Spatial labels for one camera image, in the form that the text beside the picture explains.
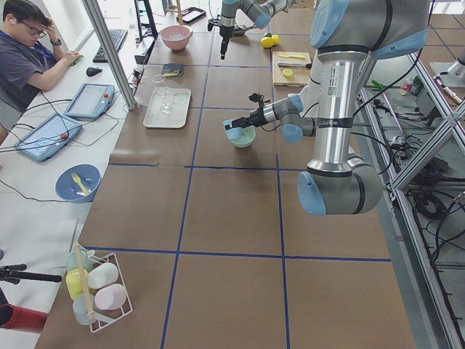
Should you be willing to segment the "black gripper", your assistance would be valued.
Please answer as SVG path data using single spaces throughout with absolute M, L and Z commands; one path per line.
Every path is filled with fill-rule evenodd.
M 264 95 L 253 93 L 248 96 L 249 100 L 258 103 L 259 107 L 250 112 L 249 117 L 241 117 L 232 121 L 232 127 L 260 127 L 267 124 L 264 116 Z

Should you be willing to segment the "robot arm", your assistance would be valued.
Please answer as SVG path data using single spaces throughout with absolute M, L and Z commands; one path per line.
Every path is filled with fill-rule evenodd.
M 221 13 L 216 18 L 209 19 L 207 25 L 208 31 L 212 31 L 213 27 L 219 28 L 219 35 L 222 37 L 220 59 L 225 59 L 230 39 L 234 36 L 238 10 L 253 22 L 254 27 L 263 29 L 273 16 L 287 10 L 294 3 L 292 0 L 269 0 L 263 4 L 253 0 L 224 0 Z
M 376 170 L 349 144 L 355 100 L 378 60 L 419 51 L 426 43 L 428 1 L 321 1 L 312 23 L 315 78 L 297 95 L 266 104 L 224 124 L 234 140 L 246 127 L 279 121 L 285 140 L 315 140 L 312 159 L 298 177 L 310 214 L 362 214 L 381 198 Z

